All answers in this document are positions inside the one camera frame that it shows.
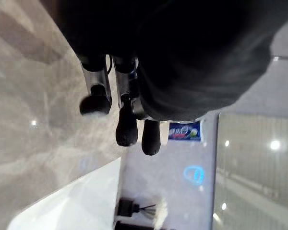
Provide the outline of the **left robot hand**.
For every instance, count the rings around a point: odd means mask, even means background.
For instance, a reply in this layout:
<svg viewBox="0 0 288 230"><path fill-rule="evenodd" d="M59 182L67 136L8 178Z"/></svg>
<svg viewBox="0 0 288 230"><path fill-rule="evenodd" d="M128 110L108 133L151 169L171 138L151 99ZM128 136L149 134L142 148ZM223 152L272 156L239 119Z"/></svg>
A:
<svg viewBox="0 0 288 230"><path fill-rule="evenodd" d="M160 122L189 122L234 104L265 74L288 0L44 0L78 57L89 94L82 115L106 115L114 68L116 141L160 148Z"/></svg>

